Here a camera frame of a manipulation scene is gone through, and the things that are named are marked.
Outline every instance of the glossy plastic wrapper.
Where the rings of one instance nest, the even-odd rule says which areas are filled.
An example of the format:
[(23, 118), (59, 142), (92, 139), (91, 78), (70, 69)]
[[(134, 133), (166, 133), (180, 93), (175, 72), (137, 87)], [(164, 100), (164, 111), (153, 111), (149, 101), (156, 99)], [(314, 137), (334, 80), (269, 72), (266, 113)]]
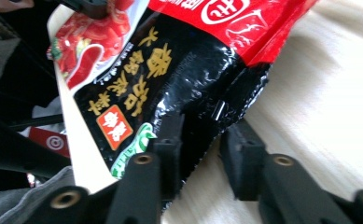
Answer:
[(182, 115), (177, 160), (186, 179), (254, 103), (313, 3), (110, 0), (103, 20), (75, 13), (51, 55), (115, 178), (133, 154), (176, 128), (163, 118)]

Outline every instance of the brass insert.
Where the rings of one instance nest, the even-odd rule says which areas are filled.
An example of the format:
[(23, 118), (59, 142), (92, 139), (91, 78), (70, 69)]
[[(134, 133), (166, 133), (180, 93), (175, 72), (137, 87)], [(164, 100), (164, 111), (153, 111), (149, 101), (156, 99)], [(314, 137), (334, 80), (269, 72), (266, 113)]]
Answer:
[(292, 165), (294, 165), (293, 160), (291, 160), (288, 157), (284, 157), (284, 156), (275, 157), (273, 160), (274, 160), (274, 162), (276, 162), (277, 164), (282, 165), (282, 166), (292, 166)]
[(52, 202), (50, 202), (50, 206), (56, 209), (68, 208), (78, 203), (80, 198), (81, 196), (78, 191), (69, 190), (54, 198)]
[(141, 155), (136, 158), (134, 158), (134, 162), (140, 165), (148, 164), (152, 162), (152, 157), (148, 155)]

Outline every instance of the round hole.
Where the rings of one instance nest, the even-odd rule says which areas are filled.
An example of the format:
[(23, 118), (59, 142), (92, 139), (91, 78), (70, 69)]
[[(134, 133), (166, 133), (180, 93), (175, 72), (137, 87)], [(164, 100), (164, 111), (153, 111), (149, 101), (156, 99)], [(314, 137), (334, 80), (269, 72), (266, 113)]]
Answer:
[(81, 196), (77, 191), (70, 190), (56, 196), (50, 203), (50, 206), (56, 209), (68, 208), (76, 204), (80, 198)]
[(138, 224), (138, 220), (135, 217), (127, 217), (124, 224)]
[(152, 161), (152, 157), (148, 155), (141, 155), (134, 158), (134, 162), (140, 165), (148, 164)]
[(248, 143), (248, 145), (251, 145), (251, 146), (254, 146), (256, 144), (256, 142), (251, 141), (251, 140), (248, 140), (247, 143)]
[(162, 143), (165, 143), (165, 144), (172, 144), (172, 140), (167, 139), (167, 138), (165, 138), (165, 139), (163, 139), (161, 141), (162, 141)]
[(276, 162), (277, 164), (282, 165), (282, 166), (292, 166), (294, 164), (293, 160), (291, 160), (288, 157), (283, 157), (283, 156), (275, 157), (274, 162)]
[(320, 219), (320, 223), (321, 224), (333, 224), (334, 222), (329, 219), (324, 218), (324, 219)]

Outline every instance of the red label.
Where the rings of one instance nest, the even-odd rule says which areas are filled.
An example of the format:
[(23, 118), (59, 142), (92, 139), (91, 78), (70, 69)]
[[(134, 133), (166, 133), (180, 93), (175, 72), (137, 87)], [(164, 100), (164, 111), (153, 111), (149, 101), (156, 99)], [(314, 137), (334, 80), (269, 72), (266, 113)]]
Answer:
[(234, 49), (245, 64), (273, 63), (312, 0), (151, 0), (149, 8), (187, 22)]
[(66, 80), (70, 90), (88, 77), (94, 65), (101, 59), (103, 52), (104, 48), (100, 45), (90, 45), (85, 48), (81, 54), (76, 70)]
[(133, 133), (133, 129), (117, 105), (109, 107), (96, 121), (113, 150), (117, 150), (119, 145)]
[(38, 143), (42, 147), (54, 150), (55, 152), (70, 158), (67, 137), (64, 134), (31, 127), (29, 139)]

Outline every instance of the red sticker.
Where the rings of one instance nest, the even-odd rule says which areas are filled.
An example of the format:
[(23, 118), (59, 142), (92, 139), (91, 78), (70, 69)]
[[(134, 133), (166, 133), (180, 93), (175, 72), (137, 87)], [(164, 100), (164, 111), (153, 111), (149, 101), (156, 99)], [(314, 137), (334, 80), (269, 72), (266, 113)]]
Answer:
[(42, 147), (51, 149), (65, 157), (70, 158), (70, 152), (67, 145), (67, 137), (61, 133), (55, 133), (36, 127), (31, 127), (29, 139), (38, 143)]
[(117, 150), (119, 145), (133, 133), (133, 129), (117, 105), (109, 107), (96, 121), (113, 150)]

